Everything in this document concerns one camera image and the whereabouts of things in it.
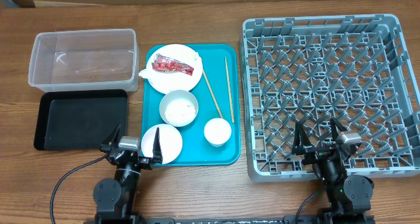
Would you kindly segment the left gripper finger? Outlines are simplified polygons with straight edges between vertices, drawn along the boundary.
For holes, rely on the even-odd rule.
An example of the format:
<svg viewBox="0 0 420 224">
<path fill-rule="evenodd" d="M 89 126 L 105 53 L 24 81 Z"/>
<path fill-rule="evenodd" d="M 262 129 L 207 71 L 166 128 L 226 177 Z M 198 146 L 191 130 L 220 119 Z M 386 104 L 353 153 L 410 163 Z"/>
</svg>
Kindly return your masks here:
<svg viewBox="0 0 420 224">
<path fill-rule="evenodd" d="M 162 158 L 161 145 L 159 141 L 159 128 L 156 128 L 154 143 L 153 143 L 153 158 Z"/>
<path fill-rule="evenodd" d="M 116 145 L 119 141 L 119 133 L 121 130 L 121 125 L 118 124 L 112 129 L 112 132 L 102 141 L 102 146 L 112 146 Z"/>
</svg>

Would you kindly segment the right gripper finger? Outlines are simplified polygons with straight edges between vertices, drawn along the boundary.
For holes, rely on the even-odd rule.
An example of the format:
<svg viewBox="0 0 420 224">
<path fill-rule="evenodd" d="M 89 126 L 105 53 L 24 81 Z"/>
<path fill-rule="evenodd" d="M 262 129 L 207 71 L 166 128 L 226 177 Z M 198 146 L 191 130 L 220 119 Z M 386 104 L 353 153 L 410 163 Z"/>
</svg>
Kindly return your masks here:
<svg viewBox="0 0 420 224">
<path fill-rule="evenodd" d="M 336 143 L 344 143 L 344 139 L 340 133 L 346 131 L 347 129 L 334 117 L 330 118 L 330 125 L 333 141 Z"/>
<path fill-rule="evenodd" d="M 306 148 L 312 146 L 308 135 L 305 132 L 303 124 L 300 121 L 295 123 L 295 137 L 293 141 L 293 148 Z"/>
</svg>

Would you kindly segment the small white plate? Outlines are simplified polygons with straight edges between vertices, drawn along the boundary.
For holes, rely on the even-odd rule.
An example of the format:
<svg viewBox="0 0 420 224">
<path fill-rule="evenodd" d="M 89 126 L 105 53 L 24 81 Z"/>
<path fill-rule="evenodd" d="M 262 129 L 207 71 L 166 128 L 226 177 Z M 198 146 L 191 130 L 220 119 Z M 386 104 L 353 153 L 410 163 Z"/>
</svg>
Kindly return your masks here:
<svg viewBox="0 0 420 224">
<path fill-rule="evenodd" d="M 141 140 L 141 152 L 145 157 L 153 156 L 153 143 L 157 128 L 159 129 L 159 142 L 163 156 L 162 164 L 169 164 L 179 156 L 182 150 L 182 136 L 172 125 L 163 123 L 148 129 Z"/>
</svg>

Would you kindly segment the grey bowl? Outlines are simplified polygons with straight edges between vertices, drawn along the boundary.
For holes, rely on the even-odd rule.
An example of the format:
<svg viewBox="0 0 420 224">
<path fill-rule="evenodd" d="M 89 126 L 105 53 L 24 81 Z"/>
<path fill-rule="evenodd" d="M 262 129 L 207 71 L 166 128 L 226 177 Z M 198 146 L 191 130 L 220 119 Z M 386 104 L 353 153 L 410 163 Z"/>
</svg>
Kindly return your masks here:
<svg viewBox="0 0 420 224">
<path fill-rule="evenodd" d="M 189 91 L 183 91 L 183 90 L 176 90 L 176 91 L 172 91 L 168 94 L 166 94 L 160 104 L 159 104 L 159 113 L 161 116 L 161 119 L 165 122 L 168 123 L 165 117 L 165 109 L 167 108 L 167 105 L 177 99 L 184 99 L 184 100 L 188 100 L 190 101 L 196 108 L 196 116 L 198 115 L 198 101 L 195 98 L 195 96 L 193 96 L 193 94 L 191 94 Z"/>
</svg>

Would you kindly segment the white cup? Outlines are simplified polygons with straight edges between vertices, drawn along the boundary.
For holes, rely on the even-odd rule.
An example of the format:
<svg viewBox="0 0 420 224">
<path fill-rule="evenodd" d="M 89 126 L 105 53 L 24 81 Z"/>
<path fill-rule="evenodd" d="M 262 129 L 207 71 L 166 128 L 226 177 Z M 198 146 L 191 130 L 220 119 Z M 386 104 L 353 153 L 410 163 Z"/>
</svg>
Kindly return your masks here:
<svg viewBox="0 0 420 224">
<path fill-rule="evenodd" d="M 231 134 L 231 125 L 222 118 L 213 118 L 204 127 L 205 139 L 215 147 L 224 145 L 229 140 Z"/>
</svg>

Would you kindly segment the white napkin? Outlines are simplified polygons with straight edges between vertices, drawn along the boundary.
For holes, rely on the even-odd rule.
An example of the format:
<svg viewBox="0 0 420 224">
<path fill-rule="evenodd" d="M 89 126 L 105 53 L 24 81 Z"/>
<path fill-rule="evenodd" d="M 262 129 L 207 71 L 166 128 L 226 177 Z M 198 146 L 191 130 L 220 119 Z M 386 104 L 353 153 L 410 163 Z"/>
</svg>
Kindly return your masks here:
<svg viewBox="0 0 420 224">
<path fill-rule="evenodd" d="M 152 67 L 151 68 L 145 68 L 144 70 L 139 72 L 139 76 L 142 77 L 142 78 L 146 78 L 146 79 L 154 79 L 154 78 L 163 77 L 163 76 L 180 76 L 181 74 L 184 74 L 184 73 L 176 72 L 176 73 L 166 74 L 166 73 L 163 73 L 163 72 L 157 72 L 157 71 L 153 70 Z"/>
</svg>

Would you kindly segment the red snack wrapper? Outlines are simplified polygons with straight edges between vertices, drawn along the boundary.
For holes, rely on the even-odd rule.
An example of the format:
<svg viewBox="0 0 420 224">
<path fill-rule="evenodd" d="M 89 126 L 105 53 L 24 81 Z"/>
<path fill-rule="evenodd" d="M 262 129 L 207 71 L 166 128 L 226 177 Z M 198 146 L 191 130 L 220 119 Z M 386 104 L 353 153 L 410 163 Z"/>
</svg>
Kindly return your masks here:
<svg viewBox="0 0 420 224">
<path fill-rule="evenodd" d="M 154 61 L 152 62 L 152 69 L 166 74 L 181 72 L 189 76 L 191 76 L 194 72 L 194 68 L 192 66 L 161 54 L 156 55 Z"/>
</svg>

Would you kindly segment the pile of white rice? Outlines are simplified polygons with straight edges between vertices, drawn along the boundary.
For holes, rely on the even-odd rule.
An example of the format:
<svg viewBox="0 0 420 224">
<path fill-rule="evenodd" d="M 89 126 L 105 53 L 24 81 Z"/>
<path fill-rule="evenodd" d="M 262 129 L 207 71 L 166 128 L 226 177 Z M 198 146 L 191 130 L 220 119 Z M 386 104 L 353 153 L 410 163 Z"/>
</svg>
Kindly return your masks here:
<svg viewBox="0 0 420 224">
<path fill-rule="evenodd" d="M 177 99 L 167 105 L 165 117 L 169 124 L 175 127 L 182 127 L 194 120 L 196 108 L 188 100 Z"/>
</svg>

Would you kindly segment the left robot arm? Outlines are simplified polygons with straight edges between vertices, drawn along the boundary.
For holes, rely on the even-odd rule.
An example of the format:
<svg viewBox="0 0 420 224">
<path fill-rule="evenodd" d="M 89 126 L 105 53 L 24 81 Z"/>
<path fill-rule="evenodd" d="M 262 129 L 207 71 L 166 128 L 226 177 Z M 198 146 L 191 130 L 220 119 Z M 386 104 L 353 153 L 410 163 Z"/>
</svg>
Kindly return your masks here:
<svg viewBox="0 0 420 224">
<path fill-rule="evenodd" d="M 140 139 L 121 136 L 117 126 L 100 145 L 105 159 L 116 167 L 113 178 L 99 181 L 93 190 L 96 203 L 95 223 L 145 223 L 146 220 L 133 210 L 140 172 L 151 170 L 163 161 L 159 131 L 153 136 L 152 156 L 140 155 Z"/>
</svg>

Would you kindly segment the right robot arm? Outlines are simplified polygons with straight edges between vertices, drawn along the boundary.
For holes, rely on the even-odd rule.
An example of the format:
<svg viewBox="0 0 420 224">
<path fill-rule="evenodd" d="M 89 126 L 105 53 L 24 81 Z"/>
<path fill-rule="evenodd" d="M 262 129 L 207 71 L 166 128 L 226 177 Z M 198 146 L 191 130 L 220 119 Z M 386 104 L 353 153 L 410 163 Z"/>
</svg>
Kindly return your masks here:
<svg viewBox="0 0 420 224">
<path fill-rule="evenodd" d="M 347 130 L 336 118 L 330 119 L 332 141 L 322 146 L 310 142 L 301 122 L 295 124 L 292 153 L 303 156 L 302 164 L 311 165 L 324 187 L 309 196 L 297 210 L 294 222 L 302 223 L 374 223 L 366 216 L 371 209 L 374 183 L 363 175 L 348 175 L 345 162 L 354 155 L 362 138 Z M 303 219 L 304 206 L 318 194 L 325 192 L 329 206 L 320 208 L 316 215 Z"/>
</svg>

